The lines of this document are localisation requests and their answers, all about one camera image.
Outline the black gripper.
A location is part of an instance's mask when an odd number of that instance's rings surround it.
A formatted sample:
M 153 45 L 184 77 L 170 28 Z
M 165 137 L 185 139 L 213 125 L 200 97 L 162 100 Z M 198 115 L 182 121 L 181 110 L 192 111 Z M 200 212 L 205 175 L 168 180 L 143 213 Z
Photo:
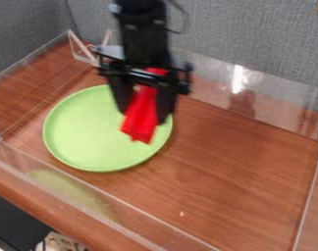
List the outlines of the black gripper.
M 126 112 L 133 99 L 134 84 L 131 79 L 135 83 L 158 88 L 157 115 L 158 123 L 164 124 L 168 115 L 174 112 L 177 95 L 190 93 L 192 64 L 182 62 L 174 54 L 170 54 L 169 64 L 154 66 L 156 69 L 166 70 L 166 74 L 160 75 L 146 71 L 150 65 L 130 65 L 125 59 L 123 48 L 118 45 L 95 46 L 93 52 L 97 55 L 98 74 L 109 79 L 118 111 Z

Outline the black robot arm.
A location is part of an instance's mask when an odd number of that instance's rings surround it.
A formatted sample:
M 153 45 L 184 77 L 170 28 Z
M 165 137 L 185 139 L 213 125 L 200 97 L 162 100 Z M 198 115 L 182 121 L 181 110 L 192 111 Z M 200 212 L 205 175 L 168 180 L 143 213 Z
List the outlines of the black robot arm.
M 156 119 L 164 123 L 174 112 L 177 96 L 190 93 L 193 67 L 174 58 L 169 36 L 168 8 L 181 13 L 184 25 L 190 17 L 176 0 L 113 0 L 109 5 L 117 21 L 121 44 L 98 46 L 98 74 L 107 78 L 117 109 L 126 113 L 135 97 L 135 85 L 151 88 Z

